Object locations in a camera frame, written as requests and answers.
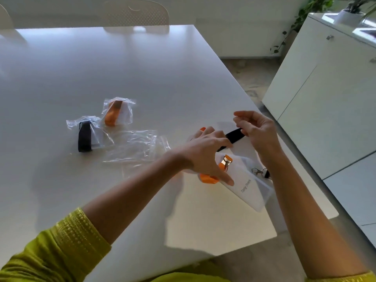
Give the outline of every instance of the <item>white table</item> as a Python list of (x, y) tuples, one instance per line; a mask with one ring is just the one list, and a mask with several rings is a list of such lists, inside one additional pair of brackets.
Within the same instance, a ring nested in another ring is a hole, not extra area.
[[(0, 31), (0, 264), (37, 233), (132, 171), (71, 152), (65, 121), (98, 115), (104, 98), (137, 100), (134, 130), (172, 147), (203, 126), (229, 132), (257, 108), (192, 25)], [(255, 157), (247, 139), (233, 153)], [(223, 185), (179, 174), (89, 275), (135, 281), (276, 236), (266, 209)]]

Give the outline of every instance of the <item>orange strap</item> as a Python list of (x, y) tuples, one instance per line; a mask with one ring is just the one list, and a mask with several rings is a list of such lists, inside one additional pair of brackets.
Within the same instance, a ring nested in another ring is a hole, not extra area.
[[(232, 162), (232, 158), (228, 155), (225, 155), (225, 157), (230, 161)], [(226, 171), (225, 168), (226, 166), (222, 163), (222, 161), (218, 164), (219, 168), (223, 171)], [(209, 176), (207, 174), (202, 174), (200, 173), (200, 179), (203, 183), (207, 183), (207, 184), (216, 184), (217, 182), (219, 182), (219, 179), (215, 176)]]
[(109, 127), (114, 127), (117, 118), (120, 114), (120, 108), (123, 101), (116, 100), (110, 103), (110, 109), (107, 111), (105, 115), (105, 124)]

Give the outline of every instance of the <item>tile floor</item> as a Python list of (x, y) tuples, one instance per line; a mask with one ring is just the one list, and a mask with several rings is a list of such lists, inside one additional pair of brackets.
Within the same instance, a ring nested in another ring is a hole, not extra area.
[[(223, 63), (261, 112), (272, 118), (261, 100), (279, 68), (278, 61), (275, 59), (224, 59)], [(282, 128), (279, 126), (277, 128), (280, 137), (340, 213), (337, 218), (331, 220), (333, 225), (369, 269), (376, 273), (376, 249), (337, 202)], [(219, 256), (213, 261), (221, 266), (232, 282), (302, 282), (305, 277), (288, 232), (279, 234), (271, 240)]]

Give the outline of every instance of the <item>chair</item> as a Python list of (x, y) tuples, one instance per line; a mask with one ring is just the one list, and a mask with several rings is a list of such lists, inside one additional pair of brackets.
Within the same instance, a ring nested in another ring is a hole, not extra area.
[(104, 2), (102, 19), (104, 26), (134, 27), (169, 25), (165, 7), (149, 0), (109, 0)]
[(6, 9), (0, 5), (0, 30), (13, 29), (13, 22)]

